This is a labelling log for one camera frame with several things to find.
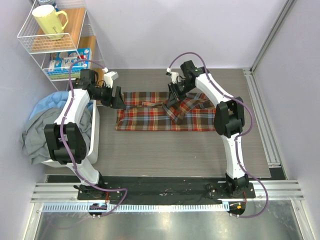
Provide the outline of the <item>plaid flannel shirt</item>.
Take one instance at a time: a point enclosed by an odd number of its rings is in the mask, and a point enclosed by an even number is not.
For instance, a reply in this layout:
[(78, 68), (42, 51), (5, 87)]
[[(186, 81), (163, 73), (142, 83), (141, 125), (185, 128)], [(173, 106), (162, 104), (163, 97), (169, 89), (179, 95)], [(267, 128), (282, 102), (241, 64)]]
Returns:
[(117, 111), (117, 131), (214, 131), (215, 105), (204, 93), (190, 92), (168, 107), (168, 92), (125, 92)]

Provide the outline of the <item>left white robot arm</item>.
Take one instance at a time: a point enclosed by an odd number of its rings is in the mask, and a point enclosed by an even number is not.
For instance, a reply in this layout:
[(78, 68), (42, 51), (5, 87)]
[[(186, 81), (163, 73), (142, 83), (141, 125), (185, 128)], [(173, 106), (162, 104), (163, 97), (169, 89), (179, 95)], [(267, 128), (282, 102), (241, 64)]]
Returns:
[(116, 71), (103, 69), (102, 85), (98, 84), (99, 74), (92, 69), (82, 69), (68, 93), (68, 99), (59, 117), (53, 124), (44, 127), (50, 159), (68, 167), (80, 179), (75, 186), (80, 194), (89, 198), (102, 199), (107, 193), (101, 173), (88, 159), (87, 144), (79, 129), (80, 120), (91, 100), (100, 101), (114, 109), (125, 108), (121, 87), (113, 87), (118, 78)]

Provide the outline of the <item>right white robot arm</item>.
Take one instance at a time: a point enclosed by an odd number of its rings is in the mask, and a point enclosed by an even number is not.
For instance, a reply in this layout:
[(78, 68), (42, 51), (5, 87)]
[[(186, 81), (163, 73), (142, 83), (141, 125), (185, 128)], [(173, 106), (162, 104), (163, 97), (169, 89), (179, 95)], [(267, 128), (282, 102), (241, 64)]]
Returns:
[(225, 91), (204, 66), (196, 67), (189, 60), (184, 62), (180, 68), (183, 73), (182, 78), (171, 68), (166, 69), (166, 75), (171, 77), (171, 83), (168, 84), (168, 105), (171, 107), (181, 102), (187, 97), (187, 93), (195, 88), (201, 90), (214, 104), (213, 125), (222, 138), (227, 161), (224, 191), (230, 197), (236, 198), (249, 187), (241, 137), (245, 126), (243, 100)]

